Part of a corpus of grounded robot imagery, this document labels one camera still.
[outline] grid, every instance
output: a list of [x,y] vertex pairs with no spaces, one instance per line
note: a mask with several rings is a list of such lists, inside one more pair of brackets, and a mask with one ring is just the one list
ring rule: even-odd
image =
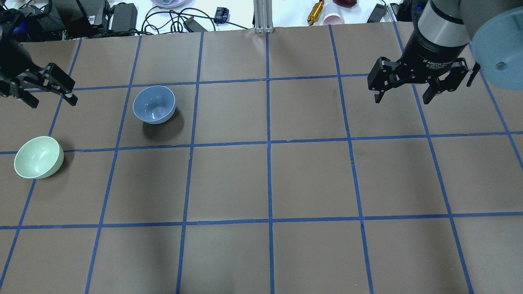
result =
[[[396,32],[397,40],[399,42],[400,48],[403,50],[403,44],[400,39],[400,34],[398,32],[398,28],[396,26],[396,23],[394,23],[394,29]],[[131,147],[120,147],[119,142],[121,139],[122,134],[122,128],[124,124],[125,115],[127,112],[129,97],[131,93],[131,89],[135,87],[144,87],[144,86],[151,86],[153,84],[139,84],[139,85],[133,85],[133,78],[134,73],[137,66],[138,56],[140,52],[140,46],[142,42],[142,37],[138,38],[138,46],[134,57],[134,63],[131,73],[131,78],[129,80],[128,85],[118,85],[118,86],[102,86],[102,87],[84,87],[84,88],[78,88],[77,90],[94,90],[94,89],[114,89],[114,88],[126,88],[127,89],[127,95],[125,99],[125,104],[123,108],[123,113],[120,121],[120,126],[118,130],[118,136],[116,140],[116,145],[114,148],[103,148],[103,149],[77,149],[77,150],[66,150],[65,152],[114,152],[112,165],[109,173],[109,178],[107,181],[107,188],[105,193],[105,198],[103,200],[103,206],[102,211],[100,214],[100,219],[97,224],[91,223],[91,224],[56,224],[56,225],[23,225],[24,217],[27,212],[27,208],[29,206],[31,195],[33,193],[33,190],[35,188],[37,180],[33,180],[31,183],[31,187],[29,189],[29,194],[22,212],[22,215],[20,217],[19,223],[17,226],[2,226],[0,227],[0,230],[16,230],[15,237],[13,239],[9,255],[7,258],[7,261],[5,263],[2,277],[0,278],[0,288],[4,282],[6,273],[9,268],[9,262],[12,257],[13,251],[17,244],[18,234],[21,230],[27,230],[27,229],[67,229],[67,228],[96,228],[96,239],[93,247],[93,253],[92,258],[90,260],[90,266],[89,266],[89,272],[87,276],[87,283],[85,287],[85,293],[89,293],[89,287],[90,287],[90,281],[93,274],[93,268],[96,262],[96,254],[98,250],[98,243],[100,239],[100,234],[103,228],[124,228],[124,227],[165,227],[165,226],[179,226],[181,227],[181,240],[180,240],[180,254],[179,254],[179,263],[178,263],[178,274],[176,279],[176,293],[180,293],[180,285],[181,285],[181,277],[183,273],[183,265],[184,265],[184,245],[185,245],[185,235],[186,235],[186,228],[187,226],[194,226],[194,225],[222,225],[222,224],[242,224],[242,223],[267,223],[269,227],[269,264],[270,264],[270,291],[271,293],[277,292],[277,289],[275,289],[275,270],[274,270],[274,235],[273,235],[273,224],[274,223],[284,223],[284,222],[323,222],[323,221],[354,221],[354,222],[360,222],[360,230],[361,230],[361,238],[362,238],[362,247],[363,247],[363,254],[365,258],[365,264],[366,264],[366,272],[367,272],[367,278],[368,278],[368,287],[370,293],[374,293],[373,289],[373,282],[372,282],[372,274],[371,274],[371,264],[369,260],[369,252],[368,252],[368,244],[367,244],[367,236],[366,236],[366,229],[365,229],[365,221],[368,220],[401,220],[401,219],[448,219],[450,221],[452,232],[454,236],[454,240],[456,243],[456,247],[459,254],[459,259],[462,265],[463,273],[465,276],[465,280],[467,283],[468,291],[469,293],[474,293],[473,285],[470,281],[469,273],[467,270],[467,265],[465,262],[465,258],[463,256],[460,239],[457,233],[456,225],[454,223],[455,218],[472,218],[472,217],[498,217],[498,216],[523,216],[523,211],[512,211],[512,212],[481,212],[481,213],[453,213],[449,204],[449,200],[447,198],[447,193],[445,189],[445,184],[441,175],[440,167],[438,164],[438,159],[436,157],[436,152],[433,146],[432,139],[433,138],[449,138],[449,137],[483,137],[483,136],[507,136],[510,140],[510,143],[514,149],[514,153],[516,155],[516,158],[519,162],[519,165],[521,169],[523,169],[523,161],[521,159],[521,156],[518,152],[518,149],[516,148],[516,143],[514,141],[513,135],[515,134],[523,134],[523,131],[510,131],[508,128],[507,123],[505,122],[502,112],[496,102],[496,99],[485,79],[485,76],[483,73],[481,73],[481,77],[483,80],[483,83],[485,84],[485,87],[487,88],[488,94],[490,95],[490,98],[492,100],[492,103],[495,106],[495,109],[497,111],[497,114],[499,115],[499,118],[503,124],[503,127],[505,129],[505,132],[491,132],[491,133],[471,133],[471,134],[460,134],[460,133],[450,133],[450,134],[430,134],[427,121],[424,116],[424,112],[421,106],[421,103],[419,101],[418,93],[414,85],[412,86],[414,96],[416,98],[417,108],[419,110],[419,114],[421,116],[423,127],[425,129],[425,134],[421,135],[398,135],[398,136],[374,136],[374,137],[352,137],[350,133],[350,127],[347,119],[347,111],[345,107],[345,98],[344,98],[344,89],[342,85],[342,78],[344,77],[356,77],[356,76],[367,76],[367,74],[341,74],[340,72],[340,65],[338,60],[338,52],[336,49],[336,42],[333,34],[332,27],[329,26],[329,32],[330,32],[330,39],[332,42],[332,49],[334,52],[334,58],[336,63],[336,75],[319,75],[319,76],[295,76],[295,77],[270,77],[269,71],[269,61],[270,61],[270,54],[269,54],[269,40],[270,35],[266,35],[266,77],[265,78],[254,78],[254,79],[245,79],[245,80],[227,80],[227,81],[200,81],[200,73],[201,73],[201,63],[202,63],[202,51],[203,51],[203,36],[202,33],[200,36],[200,48],[199,48],[199,56],[198,56],[198,71],[197,71],[197,78],[195,82],[181,82],[181,83],[165,83],[160,85],[165,86],[171,86],[171,85],[195,85],[196,86],[196,97],[195,97],[195,104],[194,104],[194,116],[192,119],[192,132],[191,132],[191,141],[190,144],[181,144],[181,145],[156,145],[156,146],[131,146]],[[76,58],[78,56],[78,53],[80,51],[82,45],[82,41],[80,40],[78,43],[78,47],[76,49],[75,57],[72,63],[72,66],[69,71],[69,75],[72,74],[73,68],[76,62]],[[344,117],[344,125],[345,125],[345,131],[346,131],[346,137],[343,138],[327,138],[327,139],[296,139],[296,140],[272,140],[271,139],[271,120],[270,120],[270,82],[271,81],[280,81],[280,80],[308,80],[308,79],[320,79],[320,78],[337,78],[338,86],[339,86],[339,93],[341,97],[341,105],[343,110],[343,117]],[[216,84],[216,83],[248,83],[248,82],[266,82],[266,89],[267,89],[267,140],[266,141],[251,141],[251,142],[223,142],[223,143],[202,143],[202,144],[196,144],[195,143],[195,132],[196,132],[196,121],[197,121],[197,108],[198,108],[198,94],[199,94],[199,87],[202,84]],[[56,112],[54,114],[54,118],[51,124],[51,127],[49,129],[49,135],[52,134],[56,119],[58,117],[60,108],[62,104],[62,99],[60,99],[58,106],[56,108]],[[359,191],[359,185],[358,185],[358,175],[357,175],[357,167],[355,164],[354,159],[354,153],[353,153],[353,142],[355,141],[366,141],[366,140],[394,140],[394,139],[426,139],[429,144],[430,152],[432,154],[432,158],[434,161],[434,167],[437,172],[442,196],[444,198],[444,202],[446,205],[447,213],[444,214],[419,214],[419,215],[390,215],[390,216],[365,216],[361,204],[361,198],[360,198],[360,191]],[[357,209],[358,209],[358,216],[357,217],[318,217],[318,218],[274,218],[272,213],[272,175],[271,175],[271,147],[273,144],[291,144],[291,143],[308,143],[308,142],[347,142],[348,143],[348,149],[350,154],[350,163],[351,163],[351,169],[353,174],[353,181],[354,181],[354,187],[356,192],[356,200],[357,200]],[[220,220],[220,221],[187,221],[187,212],[188,212],[188,204],[189,204],[189,192],[190,192],[190,186],[191,186],[191,169],[192,169],[192,157],[194,148],[207,148],[207,147],[213,147],[213,146],[233,146],[233,145],[267,145],[267,180],[268,180],[268,218],[266,219],[238,219],[238,220]],[[122,150],[137,150],[137,149],[176,149],[176,148],[188,148],[190,151],[190,159],[188,163],[188,172],[187,172],[187,182],[186,182],[186,192],[185,192],[185,205],[184,205],[184,213],[183,213],[183,220],[181,222],[149,222],[149,223],[104,223],[104,216],[105,216],[105,210],[107,207],[107,202],[109,198],[109,191],[111,188],[111,182],[113,173],[115,171],[115,165],[117,162],[118,152]],[[0,154],[16,154],[16,151],[1,151]]]

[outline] light green bowl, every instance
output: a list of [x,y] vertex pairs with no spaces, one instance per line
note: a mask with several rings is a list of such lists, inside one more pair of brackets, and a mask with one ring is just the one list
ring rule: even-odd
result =
[[46,178],[54,174],[64,161],[64,151],[58,142],[47,136],[25,143],[16,153],[15,171],[23,178]]

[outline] white cup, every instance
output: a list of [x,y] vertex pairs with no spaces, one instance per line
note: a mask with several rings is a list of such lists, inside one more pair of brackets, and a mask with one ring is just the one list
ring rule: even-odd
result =
[[323,25],[341,25],[343,23],[342,14],[339,11],[338,5],[329,3],[323,7]]

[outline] robotic arm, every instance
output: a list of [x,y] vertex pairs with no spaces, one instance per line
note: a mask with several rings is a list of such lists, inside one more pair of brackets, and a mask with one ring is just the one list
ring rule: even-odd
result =
[[476,65],[467,86],[482,67],[494,85],[523,89],[523,0],[429,0],[413,22],[401,58],[378,58],[367,77],[376,103],[406,83],[429,84],[424,104],[455,91],[469,70],[458,56],[470,40]]
[[[51,6],[52,1],[49,1],[44,14]],[[38,99],[26,90],[40,89],[58,94],[75,106],[78,98],[73,94],[74,80],[54,63],[45,67],[35,65],[29,52],[15,39],[15,31],[25,21],[38,17],[24,15],[15,9],[0,10],[0,95],[13,96],[36,108]]]

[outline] metal frame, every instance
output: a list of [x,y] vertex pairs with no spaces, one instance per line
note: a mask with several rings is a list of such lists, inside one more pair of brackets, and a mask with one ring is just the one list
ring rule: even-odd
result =
[[254,31],[257,33],[274,31],[272,25],[272,0],[254,0]]

